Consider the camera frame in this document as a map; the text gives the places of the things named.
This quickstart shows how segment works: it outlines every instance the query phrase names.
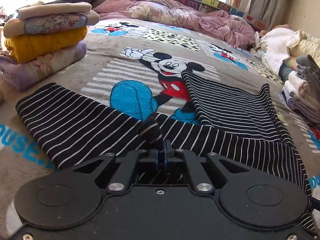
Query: pink comforter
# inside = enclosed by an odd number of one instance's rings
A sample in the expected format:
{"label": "pink comforter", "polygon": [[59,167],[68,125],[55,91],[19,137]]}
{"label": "pink comforter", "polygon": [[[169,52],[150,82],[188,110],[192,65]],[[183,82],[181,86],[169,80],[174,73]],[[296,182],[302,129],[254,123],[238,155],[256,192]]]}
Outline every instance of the pink comforter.
{"label": "pink comforter", "polygon": [[205,13],[174,0],[106,0],[94,11],[100,20],[134,18],[187,28],[246,49],[254,30],[241,17],[220,10]]}

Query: purple blanket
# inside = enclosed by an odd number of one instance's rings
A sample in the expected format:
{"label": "purple blanket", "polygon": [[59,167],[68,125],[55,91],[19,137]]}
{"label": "purple blanket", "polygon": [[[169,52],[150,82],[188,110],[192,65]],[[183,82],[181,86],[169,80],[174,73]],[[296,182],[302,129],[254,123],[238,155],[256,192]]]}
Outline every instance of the purple blanket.
{"label": "purple blanket", "polygon": [[100,20],[133,18],[187,28],[246,49],[254,43],[254,30],[244,19],[220,10],[194,10],[174,0],[106,0],[97,6]]}
{"label": "purple blanket", "polygon": [[9,56],[9,52],[0,50],[0,76],[19,91],[24,91],[62,68],[80,60],[86,53],[87,44],[85,41],[80,41],[77,45],[19,64]]}

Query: quilt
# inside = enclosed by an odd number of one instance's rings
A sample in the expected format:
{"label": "quilt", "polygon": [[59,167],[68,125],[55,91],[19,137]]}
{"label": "quilt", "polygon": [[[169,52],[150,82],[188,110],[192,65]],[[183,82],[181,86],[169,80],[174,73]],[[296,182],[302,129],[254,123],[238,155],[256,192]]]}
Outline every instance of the quilt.
{"label": "quilt", "polygon": [[[134,19],[102,20],[89,26],[87,55],[20,93],[3,84],[0,116],[0,235],[12,234],[21,222],[13,198],[27,181],[54,171],[15,112],[21,98],[55,82],[111,106],[138,120],[153,112],[190,124],[200,124],[183,71],[207,80],[258,93],[270,86],[278,118],[289,131],[308,174],[307,192],[319,186],[319,132],[292,112],[281,98],[283,83],[249,51],[191,30]],[[314,229],[307,214],[301,225]]]}

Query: red shorts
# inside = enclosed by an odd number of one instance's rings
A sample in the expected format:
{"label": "red shorts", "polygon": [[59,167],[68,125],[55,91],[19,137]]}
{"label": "red shorts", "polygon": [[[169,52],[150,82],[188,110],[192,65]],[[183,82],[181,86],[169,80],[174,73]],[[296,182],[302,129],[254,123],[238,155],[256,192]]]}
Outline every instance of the red shorts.
{"label": "red shorts", "polygon": [[187,88],[182,81],[168,82],[159,80],[159,82],[164,88],[164,90],[161,93],[164,93],[174,98],[181,98],[189,102],[191,101]]}

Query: gray curtain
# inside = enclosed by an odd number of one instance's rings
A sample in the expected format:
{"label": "gray curtain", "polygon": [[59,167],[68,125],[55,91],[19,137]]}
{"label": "gray curtain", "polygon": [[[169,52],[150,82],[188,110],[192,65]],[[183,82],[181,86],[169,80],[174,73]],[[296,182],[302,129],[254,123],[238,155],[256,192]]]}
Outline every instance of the gray curtain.
{"label": "gray curtain", "polygon": [[279,12],[284,5],[285,0],[251,0],[249,14],[271,29],[275,22],[279,23]]}

